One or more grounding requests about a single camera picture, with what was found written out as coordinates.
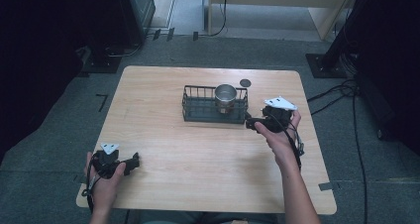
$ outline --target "metal cup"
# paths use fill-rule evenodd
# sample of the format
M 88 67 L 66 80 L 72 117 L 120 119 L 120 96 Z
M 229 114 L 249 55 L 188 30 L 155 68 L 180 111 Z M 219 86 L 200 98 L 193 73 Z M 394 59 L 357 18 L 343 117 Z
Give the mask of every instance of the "metal cup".
M 221 84 L 215 89 L 216 105 L 220 113 L 229 113 L 235 106 L 237 90 L 230 84 Z

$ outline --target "gray carpet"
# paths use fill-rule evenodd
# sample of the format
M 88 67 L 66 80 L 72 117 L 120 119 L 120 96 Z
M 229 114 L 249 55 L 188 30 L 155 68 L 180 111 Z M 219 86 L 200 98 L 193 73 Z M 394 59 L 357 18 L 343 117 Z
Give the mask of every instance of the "gray carpet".
M 89 211 L 75 204 L 85 154 L 101 131 L 121 73 L 127 65 L 287 69 L 299 72 L 307 98 L 344 79 L 314 79 L 305 54 L 324 53 L 328 43 L 165 37 L 148 39 L 124 57 L 116 74 L 76 77 L 42 127 L 11 149 L 0 169 L 1 223 L 86 223 Z M 99 112 L 103 97 L 105 106 Z M 311 102 L 312 111 L 340 94 Z M 368 223 L 420 223 L 420 158 L 398 142 L 376 138 L 377 126 L 365 101 L 356 99 L 358 133 L 367 174 Z M 324 223 L 363 223 L 364 184 L 353 126 L 352 98 L 313 116 L 338 211 Z M 123 223 L 115 210 L 111 223 Z

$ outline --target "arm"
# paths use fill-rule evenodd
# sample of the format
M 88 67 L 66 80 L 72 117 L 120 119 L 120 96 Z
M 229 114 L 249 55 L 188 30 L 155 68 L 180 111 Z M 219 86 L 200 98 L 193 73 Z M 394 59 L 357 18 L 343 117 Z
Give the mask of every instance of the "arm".
M 87 167 L 89 166 L 92 153 L 87 153 L 86 167 L 84 173 L 87 174 Z M 93 188 L 93 213 L 90 219 L 91 224 L 108 223 L 109 215 L 111 214 L 112 205 L 117 198 L 118 184 L 124 176 L 125 163 L 120 163 L 116 168 L 114 174 L 110 179 L 99 179 Z M 90 179 L 96 174 L 94 167 L 90 171 Z
M 299 122 L 300 114 L 294 111 L 291 124 L 297 128 Z M 320 223 L 285 134 L 275 134 L 262 123 L 256 123 L 256 128 L 266 138 L 281 171 L 286 223 Z M 294 132 L 290 132 L 292 127 L 288 129 L 290 137 L 296 139 Z

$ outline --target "metal basket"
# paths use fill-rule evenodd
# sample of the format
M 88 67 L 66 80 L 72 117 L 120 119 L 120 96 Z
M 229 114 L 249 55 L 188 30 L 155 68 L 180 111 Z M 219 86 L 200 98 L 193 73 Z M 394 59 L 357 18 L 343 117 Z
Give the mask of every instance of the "metal basket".
M 182 97 L 184 121 L 244 124 L 248 110 L 248 89 L 236 88 L 237 97 L 230 112 L 219 112 L 216 105 L 216 87 L 185 85 Z

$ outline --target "light wood tabletop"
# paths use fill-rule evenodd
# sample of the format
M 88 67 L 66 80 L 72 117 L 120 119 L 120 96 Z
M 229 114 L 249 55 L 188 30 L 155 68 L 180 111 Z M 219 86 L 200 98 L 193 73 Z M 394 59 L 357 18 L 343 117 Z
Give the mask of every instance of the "light wood tabletop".
M 95 150 L 119 144 L 120 161 L 139 152 L 141 166 L 125 176 L 115 208 L 215 212 L 284 212 L 281 174 L 265 138 L 244 124 L 185 122 L 184 85 L 241 87 L 248 79 L 249 113 L 281 95 L 302 115 L 302 176 L 318 214 L 337 210 L 300 76 L 289 70 L 128 66 Z M 85 197 L 76 198 L 87 207 Z

